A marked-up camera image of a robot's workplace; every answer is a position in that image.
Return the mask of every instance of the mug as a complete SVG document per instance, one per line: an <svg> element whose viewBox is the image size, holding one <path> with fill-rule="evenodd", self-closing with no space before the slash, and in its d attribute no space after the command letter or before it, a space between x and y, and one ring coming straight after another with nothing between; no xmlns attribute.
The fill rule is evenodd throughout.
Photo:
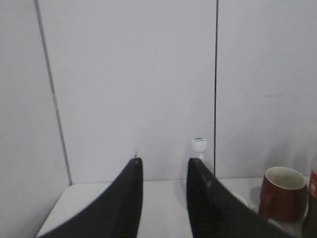
<svg viewBox="0 0 317 238"><path fill-rule="evenodd" d="M268 220L294 222L307 206L307 184L299 172L285 167L269 168L261 188L259 215Z"/></svg>

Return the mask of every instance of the plastic bottle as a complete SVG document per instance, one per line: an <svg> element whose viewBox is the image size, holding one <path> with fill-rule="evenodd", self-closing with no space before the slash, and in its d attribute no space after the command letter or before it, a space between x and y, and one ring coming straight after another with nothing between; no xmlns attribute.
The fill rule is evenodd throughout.
<svg viewBox="0 0 317 238"><path fill-rule="evenodd" d="M308 187L308 213L303 222L303 238L317 238L317 160Z"/></svg>
<svg viewBox="0 0 317 238"><path fill-rule="evenodd" d="M206 154L207 140L202 137L195 137L192 139L192 146L196 151L196 157L201 159L206 167L213 173L212 161Z"/></svg>

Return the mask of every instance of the bottle cap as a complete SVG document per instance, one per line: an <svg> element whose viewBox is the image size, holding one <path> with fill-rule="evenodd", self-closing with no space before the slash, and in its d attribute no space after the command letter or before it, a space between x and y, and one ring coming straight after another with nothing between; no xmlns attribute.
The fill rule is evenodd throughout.
<svg viewBox="0 0 317 238"><path fill-rule="evenodd" d="M207 140L202 137L192 139L192 146L195 151L203 152L207 149Z"/></svg>

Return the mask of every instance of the mug rim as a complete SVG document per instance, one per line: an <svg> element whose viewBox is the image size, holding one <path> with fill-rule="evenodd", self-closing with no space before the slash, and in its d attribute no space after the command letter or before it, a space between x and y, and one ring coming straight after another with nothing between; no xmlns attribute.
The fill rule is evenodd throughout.
<svg viewBox="0 0 317 238"><path fill-rule="evenodd" d="M302 178L303 185L302 185L301 187L297 187L297 188L287 188L287 187L282 187L282 186L277 185L277 184L274 183L272 180L270 180L270 179L268 178L268 176L267 176L267 173L268 173L269 171L271 171L272 169L277 169L277 168L289 170L289 171L292 171L292 172L298 174L298 175ZM267 179L270 183L272 183L274 186L277 186L277 187L282 188L282 189L285 189L285 190L300 190L300 189L303 189L303 188L307 185L306 179L305 179L304 175L302 175L300 172L298 172L298 171L296 171L296 170L294 170L294 169L292 169L292 168L288 168L288 167L275 166L275 167L268 168L268 169L266 170L266 172L265 172L265 177L266 177L266 179Z"/></svg>

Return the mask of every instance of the mug handle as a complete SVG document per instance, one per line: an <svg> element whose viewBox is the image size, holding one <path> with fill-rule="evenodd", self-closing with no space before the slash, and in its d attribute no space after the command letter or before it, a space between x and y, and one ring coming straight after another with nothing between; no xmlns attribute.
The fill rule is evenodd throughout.
<svg viewBox="0 0 317 238"><path fill-rule="evenodd" d="M270 219L270 216L271 216L270 210L271 210L273 199L274 199L273 195L269 193L265 193L263 197L261 198L259 215L266 220Z"/></svg>

